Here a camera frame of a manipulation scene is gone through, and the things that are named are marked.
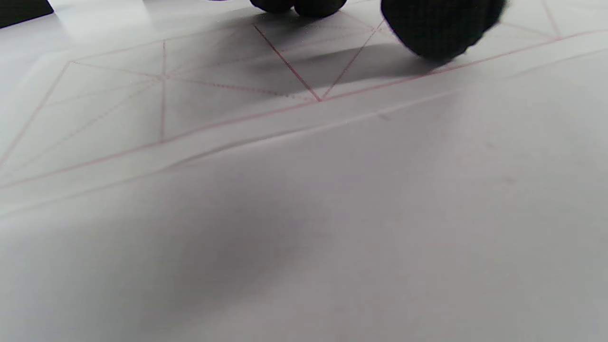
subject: black object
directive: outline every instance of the black object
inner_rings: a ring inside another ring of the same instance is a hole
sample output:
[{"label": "black object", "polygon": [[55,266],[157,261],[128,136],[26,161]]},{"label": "black object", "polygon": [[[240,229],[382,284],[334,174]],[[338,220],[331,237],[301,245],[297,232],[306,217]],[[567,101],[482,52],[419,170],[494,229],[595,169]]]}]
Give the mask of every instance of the black object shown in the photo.
[{"label": "black object", "polygon": [[295,11],[309,18],[325,18],[338,12],[346,0],[295,0]]},{"label": "black object", "polygon": [[0,0],[0,29],[51,13],[47,0]]},{"label": "black object", "polygon": [[291,10],[295,0],[251,0],[251,4],[268,13],[285,13]]},{"label": "black object", "polygon": [[505,0],[382,0],[382,14],[401,42],[439,62],[464,53],[498,23]]},{"label": "black object", "polygon": [[295,7],[300,16],[325,18],[338,12],[347,0],[251,0],[251,3],[268,13],[284,13]]}]

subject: black knitted object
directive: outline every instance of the black knitted object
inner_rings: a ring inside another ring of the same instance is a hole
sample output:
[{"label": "black knitted object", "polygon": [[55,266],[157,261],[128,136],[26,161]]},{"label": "black knitted object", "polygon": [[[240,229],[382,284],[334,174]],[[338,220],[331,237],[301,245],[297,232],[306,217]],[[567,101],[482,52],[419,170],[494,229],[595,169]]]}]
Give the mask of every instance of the black knitted object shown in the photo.
[{"label": "black knitted object", "polygon": [[448,61],[494,26],[505,0],[382,0],[382,14],[417,55]]},{"label": "black knitted object", "polygon": [[295,0],[251,0],[251,4],[268,13],[285,13],[291,10]]},{"label": "black knitted object", "polygon": [[346,0],[295,0],[295,11],[300,16],[325,18],[338,12]]}]

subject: black corner object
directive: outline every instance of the black corner object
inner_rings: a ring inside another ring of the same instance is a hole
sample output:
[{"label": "black corner object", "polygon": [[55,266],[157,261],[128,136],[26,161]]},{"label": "black corner object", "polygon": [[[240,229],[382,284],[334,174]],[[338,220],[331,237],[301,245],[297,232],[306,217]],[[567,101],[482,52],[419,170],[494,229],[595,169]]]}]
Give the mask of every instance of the black corner object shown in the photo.
[{"label": "black corner object", "polygon": [[420,57],[449,61],[498,23],[505,0],[382,0],[382,14]]},{"label": "black corner object", "polygon": [[0,29],[51,13],[47,0],[0,0]]}]

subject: black ball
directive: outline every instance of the black ball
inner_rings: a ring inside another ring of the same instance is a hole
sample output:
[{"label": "black ball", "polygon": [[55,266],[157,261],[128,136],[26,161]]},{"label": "black ball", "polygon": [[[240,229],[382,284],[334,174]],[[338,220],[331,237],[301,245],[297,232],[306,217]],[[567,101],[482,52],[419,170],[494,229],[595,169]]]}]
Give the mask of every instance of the black ball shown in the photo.
[{"label": "black ball", "polygon": [[476,44],[504,6],[505,0],[382,0],[381,10],[405,46],[445,62]]},{"label": "black ball", "polygon": [[300,16],[325,18],[338,12],[347,0],[295,0],[295,11]]},{"label": "black ball", "polygon": [[285,13],[294,6],[294,0],[251,0],[251,4],[268,13]]}]

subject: red line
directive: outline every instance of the red line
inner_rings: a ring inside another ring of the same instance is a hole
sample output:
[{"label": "red line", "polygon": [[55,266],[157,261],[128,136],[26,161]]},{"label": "red line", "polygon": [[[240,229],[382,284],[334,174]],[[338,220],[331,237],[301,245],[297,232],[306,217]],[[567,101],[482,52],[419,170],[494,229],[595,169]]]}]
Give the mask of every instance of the red line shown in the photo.
[{"label": "red line", "polygon": [[155,142],[155,143],[152,143],[152,144],[147,144],[147,145],[143,145],[143,146],[140,146],[140,147],[132,148],[130,150],[122,151],[120,153],[115,153],[113,155],[109,155],[109,156],[106,156],[106,157],[103,157],[103,158],[99,158],[99,159],[95,159],[95,160],[92,160],[92,161],[83,162],[81,164],[76,164],[76,165],[73,165],[73,166],[65,167],[63,169],[58,169],[58,170],[55,170],[55,171],[43,173],[41,175],[33,176],[33,177],[30,177],[30,178],[25,178],[23,180],[19,180],[19,181],[13,182],[13,183],[3,184],[3,185],[0,185],[0,189],[6,189],[6,188],[9,188],[9,187],[13,187],[15,185],[20,185],[20,184],[23,184],[23,183],[28,183],[28,182],[39,180],[39,179],[46,178],[46,177],[49,177],[49,176],[54,176],[54,175],[56,175],[58,173],[70,172],[70,171],[73,171],[73,170],[76,170],[76,169],[80,169],[81,167],[86,167],[86,166],[91,166],[91,165],[99,164],[101,162],[105,162],[105,161],[108,161],[108,160],[111,160],[111,159],[116,159],[116,158],[119,158],[121,156],[128,155],[130,153],[137,152],[137,151],[140,151],[140,150],[145,150],[146,148],[150,148],[150,147],[154,147],[154,146],[158,146],[158,145],[160,145],[160,144],[157,143],[157,142]]},{"label": "red line", "polygon": [[290,94],[286,95],[286,94],[281,94],[280,92],[276,92],[276,91],[272,91],[272,90],[248,88],[248,87],[244,87],[244,86],[235,86],[235,85],[223,85],[223,84],[219,84],[219,83],[210,83],[210,82],[182,79],[179,77],[172,77],[171,79],[176,80],[176,81],[187,82],[187,83],[195,83],[195,84],[199,84],[199,85],[212,86],[215,88],[230,89],[230,90],[237,90],[237,91],[259,92],[262,94],[286,97],[288,99],[295,99],[295,100],[305,100],[305,101],[310,100],[309,97],[300,97],[300,96],[295,96],[295,95],[290,95]]},{"label": "red line", "polygon": [[480,63],[483,63],[483,62],[486,62],[486,61],[494,60],[496,58],[506,57],[506,56],[509,56],[509,55],[512,55],[512,54],[516,54],[518,52],[534,49],[536,47],[541,47],[541,46],[552,44],[552,43],[555,43],[555,41],[544,41],[543,43],[540,43],[540,44],[535,44],[535,45],[532,45],[532,46],[524,47],[522,49],[518,49],[518,50],[515,50],[515,51],[511,51],[511,52],[505,52],[504,54],[500,54],[500,55],[496,55],[496,56],[493,56],[493,57],[484,58],[482,60],[473,61],[473,62],[464,64],[464,65],[456,66],[454,68],[449,68],[449,69],[445,69],[445,70],[442,70],[442,71],[439,71],[439,72],[434,72],[434,73],[431,73],[431,74],[426,74],[426,75],[420,75],[420,76],[412,77],[411,79],[397,80],[397,81],[386,83],[386,84],[383,84],[383,85],[377,85],[377,86],[372,86],[372,87],[365,88],[365,89],[359,89],[359,90],[355,90],[355,91],[345,92],[344,94],[338,94],[338,95],[335,95],[335,96],[327,97],[325,100],[329,101],[329,100],[340,99],[341,97],[352,96],[352,95],[360,94],[362,92],[382,89],[382,88],[386,88],[386,87],[389,87],[389,86],[399,85],[399,84],[411,82],[411,81],[414,81],[414,80],[423,79],[425,77],[429,77],[429,76],[432,76],[432,75],[443,74],[443,73],[448,72],[448,71],[458,70],[458,69],[464,68],[466,66],[477,65],[477,64],[480,64]]},{"label": "red line", "polygon": [[306,81],[304,81],[304,79],[302,78],[302,76],[300,76],[300,74],[298,74],[298,72],[294,69],[293,66],[291,66],[291,64],[289,64],[289,62],[281,55],[281,53],[277,50],[276,47],[274,47],[274,45],[272,45],[272,43],[270,42],[270,40],[268,40],[268,38],[266,38],[266,36],[264,35],[264,33],[262,33],[262,31],[254,24],[254,28],[255,30],[262,36],[262,38],[264,38],[264,40],[268,43],[268,45],[270,45],[270,47],[272,48],[272,50],[274,51],[275,54],[277,54],[277,56],[279,58],[281,58],[281,60],[283,61],[283,63],[287,66],[287,68],[289,68],[289,70],[291,70],[291,72],[297,77],[297,79],[306,87],[306,89],[308,89],[308,91],[314,96],[314,98],[318,101],[321,102],[323,101],[319,95],[317,95],[316,92],[314,92],[314,90],[308,85],[308,83]]},{"label": "red line", "polygon": [[42,208],[42,207],[45,207],[45,206],[48,206],[48,205],[52,205],[54,203],[59,203],[59,202],[65,201],[65,200],[69,200],[71,198],[78,198],[78,197],[82,197],[84,195],[93,194],[94,192],[98,192],[98,191],[102,191],[102,190],[107,190],[107,189],[112,189],[113,187],[129,184],[129,183],[132,183],[132,182],[137,181],[137,180],[143,180],[145,178],[151,178],[153,176],[156,176],[156,175],[158,175],[160,173],[164,173],[164,172],[167,172],[167,170],[158,170],[158,171],[154,171],[154,172],[147,173],[147,174],[144,174],[144,175],[139,175],[139,176],[135,176],[135,177],[132,177],[132,178],[128,178],[126,180],[121,180],[121,181],[118,181],[118,182],[114,182],[114,183],[102,185],[102,186],[99,186],[99,187],[95,187],[93,189],[84,190],[84,191],[78,192],[76,194],[70,194],[70,195],[67,195],[67,196],[59,197],[59,198],[52,198],[52,199],[50,199],[48,201],[45,201],[45,202],[42,202],[42,203],[37,203],[37,204],[34,204],[34,205],[26,207],[26,208],[20,208],[20,209],[16,209],[14,211],[8,212],[6,214],[2,214],[2,215],[0,215],[0,221],[1,220],[5,220],[7,217],[11,217],[11,216],[16,215],[16,214],[20,214],[20,213],[23,213],[23,212],[29,212],[29,211],[32,211],[32,210],[37,209],[37,208]]},{"label": "red line", "polygon": [[355,20],[355,21],[357,21],[357,22],[359,22],[359,23],[361,23],[361,24],[369,27],[372,30],[376,30],[377,29],[377,27],[374,27],[373,25],[370,25],[370,24],[366,23],[365,21],[357,18],[354,15],[348,14],[347,12],[340,12],[340,13],[343,14],[343,15],[345,15],[345,16],[347,16],[347,17],[349,17],[349,18],[351,18],[352,20]]},{"label": "red line", "polygon": [[261,117],[270,116],[270,115],[274,115],[274,114],[285,113],[287,111],[292,111],[292,110],[308,107],[310,105],[315,105],[315,104],[317,104],[317,102],[314,102],[314,101],[304,102],[304,103],[299,103],[299,104],[294,105],[294,106],[290,106],[290,107],[274,110],[274,111],[267,111],[267,112],[264,112],[264,113],[254,114],[254,115],[251,115],[251,116],[240,117],[238,119],[218,122],[217,124],[211,124],[211,125],[208,125],[208,126],[205,126],[205,127],[197,128],[195,130],[188,131],[186,133],[174,136],[171,139],[166,140],[165,142],[171,142],[171,141],[174,141],[174,140],[178,140],[178,139],[184,138],[186,136],[189,136],[189,135],[192,135],[192,134],[195,134],[195,133],[199,133],[201,131],[210,130],[212,128],[218,128],[218,127],[222,127],[222,126],[226,126],[226,125],[237,124],[239,122],[245,122],[245,121],[249,121],[249,120],[252,120],[252,119],[259,119]]},{"label": "red line", "polygon": [[558,22],[555,20],[555,17],[551,12],[551,8],[549,7],[549,4],[547,4],[547,0],[542,0],[542,5],[545,8],[545,13],[547,14],[547,18],[549,18],[549,21],[551,22],[551,26],[553,26],[553,32],[555,32],[557,38],[561,38],[562,32],[559,30]]},{"label": "red line", "polygon": [[91,65],[91,64],[87,64],[87,63],[80,63],[78,61],[75,61],[73,63],[74,64],[78,64],[78,65],[82,65],[82,66],[87,66],[89,68],[102,69],[102,70],[110,70],[110,71],[118,71],[118,72],[126,72],[127,74],[135,74],[135,75],[141,75],[141,76],[147,76],[147,77],[154,77],[155,79],[159,78],[159,75],[148,74],[146,72],[129,71],[129,70],[124,70],[124,69],[111,68],[109,66]]},{"label": "red line", "polygon": [[160,42],[160,40],[153,41],[153,42],[150,42],[150,43],[145,43],[145,44],[139,44],[139,45],[135,45],[135,46],[131,46],[131,47],[126,47],[124,49],[119,49],[119,50],[114,50],[114,51],[109,51],[109,52],[102,52],[101,54],[90,55],[90,56],[78,58],[78,59],[73,60],[73,61],[76,62],[76,61],[87,60],[87,59],[95,58],[95,57],[101,57],[101,56],[107,56],[107,55],[112,55],[112,54],[118,54],[120,52],[131,51],[131,50],[139,49],[140,47],[144,47],[144,46],[148,46],[148,45],[153,45],[153,44],[156,44],[158,42]]},{"label": "red line", "polygon": [[519,29],[519,30],[522,30],[522,31],[527,31],[527,32],[530,32],[530,33],[535,33],[535,34],[541,35],[541,36],[543,36],[545,38],[555,39],[555,37],[552,36],[552,35],[550,35],[549,33],[545,33],[545,32],[537,31],[537,30],[534,30],[534,29],[530,29],[530,28],[525,27],[525,26],[520,26],[520,25],[516,25],[516,24],[506,23],[504,21],[501,21],[500,23],[503,24],[503,25],[505,25],[505,26],[511,26],[511,27],[513,27],[515,29]]},{"label": "red line", "polygon": [[[289,47],[287,49],[280,49],[278,51],[282,52],[282,53],[284,53],[284,52],[291,52],[291,51],[294,51],[294,50],[297,50],[297,49],[301,49],[301,48],[306,47],[306,46],[317,45],[317,44],[327,43],[327,42],[334,41],[334,40],[340,40],[340,39],[344,39],[344,38],[348,38],[348,37],[362,35],[363,33],[367,33],[367,32],[369,32],[369,30],[361,31],[361,32],[355,32],[355,33],[349,33],[347,35],[341,35],[341,36],[338,36],[338,37],[326,38],[326,39],[322,39],[322,40],[310,41],[308,43],[302,43],[300,45],[292,46],[292,47]],[[171,73],[175,72],[175,75],[181,75],[181,74],[185,74],[187,72],[192,72],[192,71],[199,70],[199,69],[212,68],[214,66],[222,66],[222,65],[228,65],[228,64],[238,63],[238,62],[242,62],[242,61],[253,60],[253,59],[256,59],[256,58],[264,57],[265,55],[266,54],[264,54],[264,55],[254,55],[254,56],[248,56],[248,57],[241,57],[241,58],[236,58],[236,59],[233,59],[233,60],[221,61],[221,62],[206,64],[206,65],[199,65],[199,66],[196,66],[194,68],[185,69],[185,70],[181,70],[181,71],[179,69],[174,69],[174,71],[171,71]]]},{"label": "red line", "polygon": [[38,104],[38,106],[36,107],[36,109],[34,110],[34,112],[32,113],[32,115],[30,115],[30,117],[26,121],[25,125],[22,127],[21,131],[19,131],[19,133],[17,134],[17,137],[15,137],[14,140],[11,142],[11,144],[9,145],[9,148],[0,157],[0,169],[2,169],[4,167],[4,165],[6,164],[7,160],[9,159],[10,155],[15,151],[15,148],[17,147],[17,145],[19,144],[19,142],[21,141],[21,139],[23,139],[23,136],[25,135],[26,131],[32,125],[34,119],[36,119],[36,117],[38,116],[38,114],[40,114],[40,111],[42,110],[42,108],[44,107],[44,105],[46,104],[46,102],[49,100],[50,95],[55,91],[55,88],[57,88],[57,85],[59,84],[59,81],[65,75],[65,73],[67,71],[67,68],[70,66],[70,64],[71,64],[71,62],[67,62],[63,66],[63,68],[61,69],[61,71],[57,75],[57,78],[55,79],[55,81],[53,82],[53,84],[51,85],[51,87],[49,88],[48,92],[44,95],[42,101]]},{"label": "red line", "polygon": [[167,112],[167,42],[162,42],[162,84],[161,84],[161,132],[159,141],[165,139],[165,117]]},{"label": "red line", "polygon": [[117,90],[121,90],[121,89],[130,88],[132,86],[144,85],[146,83],[153,83],[153,82],[156,82],[156,80],[145,80],[145,81],[141,81],[141,82],[131,83],[129,85],[118,86],[118,87],[115,87],[115,88],[108,88],[108,89],[104,89],[104,90],[89,92],[87,94],[82,94],[82,95],[78,95],[78,96],[74,96],[74,97],[69,97],[69,98],[64,99],[64,100],[59,100],[59,101],[48,103],[48,104],[45,105],[45,107],[48,108],[50,106],[61,105],[62,103],[76,101],[76,100],[80,100],[80,99],[85,99],[87,97],[91,97],[91,96],[95,96],[95,95],[101,95],[101,94],[106,94],[106,93],[109,93],[109,92],[113,92],[113,91],[117,91]]},{"label": "red line", "polygon": [[43,156],[48,155],[49,153],[52,153],[58,147],[60,147],[61,145],[65,144],[67,141],[70,141],[71,139],[73,139],[74,137],[78,136],[79,134],[81,134],[82,132],[84,132],[85,130],[87,130],[88,128],[90,128],[91,126],[93,126],[94,124],[96,124],[97,122],[101,121],[102,119],[106,118],[108,115],[112,114],[115,110],[117,110],[122,105],[124,105],[125,102],[127,102],[129,100],[132,100],[134,97],[143,94],[148,89],[152,88],[154,85],[155,84],[149,85],[147,87],[144,87],[143,89],[138,90],[137,92],[134,92],[134,93],[130,94],[128,97],[124,98],[119,103],[113,105],[112,107],[110,107],[106,111],[102,112],[102,114],[99,114],[97,117],[89,120],[87,123],[85,123],[80,128],[76,129],[72,133],[69,133],[68,135],[64,136],[63,138],[55,141],[53,144],[51,144],[50,146],[48,146],[44,150],[38,152],[38,154],[36,154],[33,157],[31,157],[29,160],[27,160],[23,164],[16,166],[10,173],[6,174],[5,177],[9,178],[9,177],[13,176],[15,173],[17,173],[17,172],[25,169],[26,167],[30,166],[36,160],[39,160],[40,158],[42,158]]},{"label": "red line", "polygon": [[290,107],[282,108],[282,109],[279,109],[279,110],[274,110],[274,111],[270,111],[270,112],[260,113],[260,114],[256,114],[256,115],[253,115],[253,116],[241,117],[241,118],[234,119],[234,120],[228,120],[228,121],[224,121],[224,122],[218,122],[217,124],[212,124],[212,125],[208,125],[208,126],[205,126],[205,127],[197,128],[195,130],[188,131],[186,133],[177,135],[177,136],[172,137],[170,139],[166,139],[163,143],[155,142],[155,143],[152,143],[152,144],[143,145],[143,146],[140,146],[140,147],[132,148],[130,150],[126,150],[126,151],[122,151],[122,152],[119,152],[119,153],[115,153],[113,155],[109,155],[109,156],[106,156],[106,157],[103,157],[103,158],[95,159],[95,160],[88,161],[88,162],[83,162],[81,164],[76,164],[76,165],[73,165],[73,166],[65,167],[63,169],[58,169],[58,170],[54,170],[54,171],[47,172],[47,173],[42,173],[40,175],[32,176],[30,178],[25,178],[23,180],[19,180],[19,181],[13,182],[13,183],[3,184],[3,185],[0,185],[0,190],[7,189],[9,187],[17,186],[17,185],[24,184],[24,183],[29,183],[31,181],[40,180],[40,179],[47,178],[47,177],[50,177],[50,176],[54,176],[54,175],[57,175],[57,174],[74,171],[74,170],[80,169],[82,167],[87,167],[87,166],[92,166],[92,165],[100,164],[102,162],[106,162],[106,161],[109,161],[109,160],[112,160],[112,159],[116,159],[116,158],[119,158],[119,157],[122,157],[122,156],[125,156],[125,155],[129,155],[129,154],[134,153],[134,152],[139,152],[139,151],[142,151],[142,150],[146,150],[148,148],[152,148],[152,147],[155,147],[155,146],[160,146],[160,145],[166,144],[168,142],[172,142],[172,141],[175,141],[175,140],[178,140],[178,139],[182,139],[182,138],[185,138],[186,136],[190,136],[192,134],[195,134],[195,133],[198,133],[198,132],[201,132],[201,131],[209,130],[211,128],[217,128],[217,127],[221,127],[221,126],[225,126],[225,125],[235,124],[235,123],[238,123],[238,122],[244,122],[244,121],[248,121],[248,120],[251,120],[251,119],[257,119],[257,118],[260,118],[260,117],[270,116],[270,115],[273,115],[273,114],[284,113],[286,111],[291,111],[291,110],[294,110],[294,109],[303,108],[303,107],[306,107],[306,106],[314,105],[316,103],[317,102],[305,102],[305,103],[300,103],[300,104],[295,105],[295,106],[290,106]]},{"label": "red line", "polygon": [[367,40],[363,43],[363,45],[359,48],[359,50],[357,50],[357,52],[355,53],[355,55],[353,56],[353,58],[350,61],[348,61],[348,63],[346,64],[346,67],[344,68],[344,70],[342,70],[342,72],[340,73],[340,75],[338,75],[338,78],[325,91],[325,93],[323,94],[323,98],[327,97],[327,95],[334,89],[334,87],[336,86],[336,84],[338,84],[342,80],[342,78],[344,77],[344,75],[346,74],[346,72],[348,71],[348,69],[351,67],[351,65],[353,65],[354,61],[361,54],[361,52],[363,51],[363,49],[365,49],[365,47],[367,46],[367,43],[370,42],[370,40],[374,37],[374,35],[376,34],[376,32],[378,31],[378,29],[380,28],[380,26],[383,23],[384,23],[384,21],[382,21],[380,24],[378,24],[378,26],[371,33],[371,35],[369,36],[369,38],[367,38]]}]

